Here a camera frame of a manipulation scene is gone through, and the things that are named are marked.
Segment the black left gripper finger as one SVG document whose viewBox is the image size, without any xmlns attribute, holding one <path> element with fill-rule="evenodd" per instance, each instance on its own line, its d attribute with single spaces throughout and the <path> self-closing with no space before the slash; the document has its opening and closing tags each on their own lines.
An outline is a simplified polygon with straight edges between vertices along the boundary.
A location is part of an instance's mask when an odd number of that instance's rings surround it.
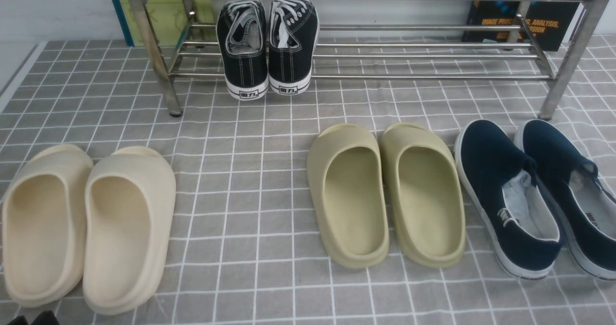
<svg viewBox="0 0 616 325">
<path fill-rule="evenodd" d="M 17 316 L 11 320 L 7 325 L 29 325 L 25 316 Z"/>
<path fill-rule="evenodd" d="M 60 325 L 60 322 L 53 311 L 46 310 L 38 314 L 31 325 Z"/>
</svg>

